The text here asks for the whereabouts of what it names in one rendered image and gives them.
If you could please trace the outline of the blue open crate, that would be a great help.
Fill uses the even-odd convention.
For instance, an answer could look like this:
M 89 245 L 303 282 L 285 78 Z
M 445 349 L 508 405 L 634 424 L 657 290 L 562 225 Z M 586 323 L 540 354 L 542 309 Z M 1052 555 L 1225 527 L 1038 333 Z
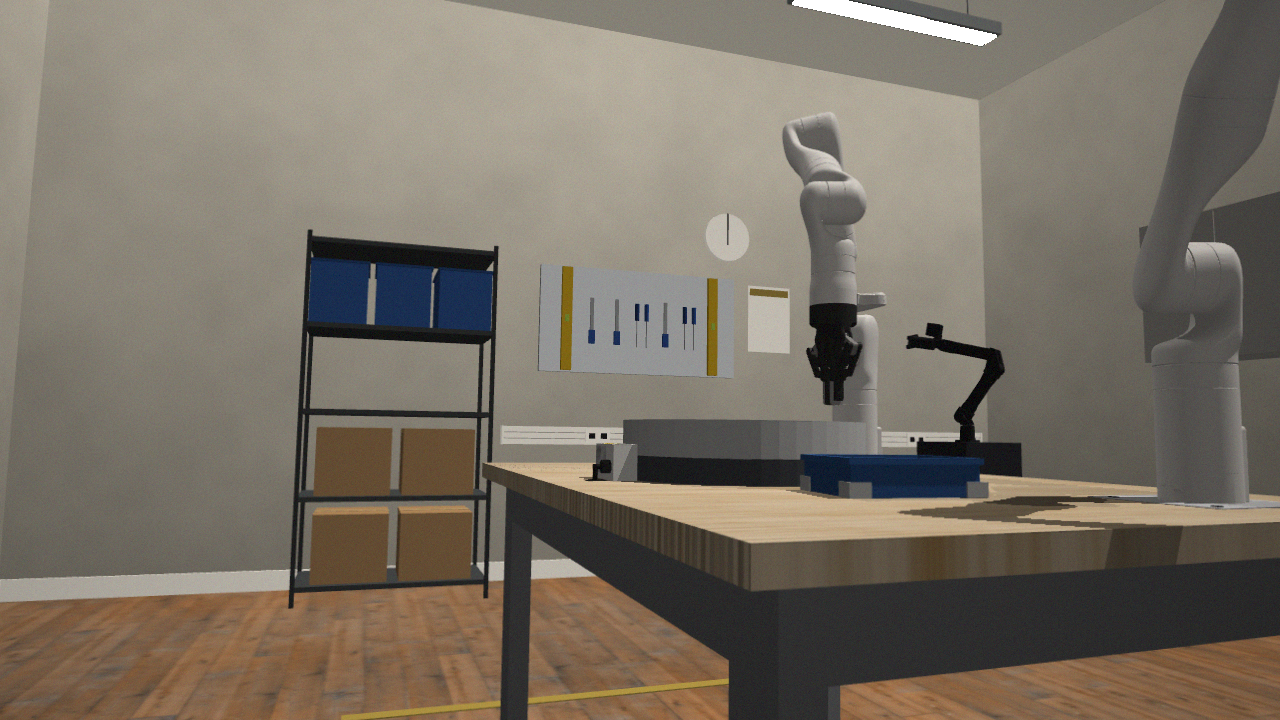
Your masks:
M 966 498 L 984 457 L 800 454 L 812 491 L 838 496 L 838 480 L 872 482 L 872 498 Z

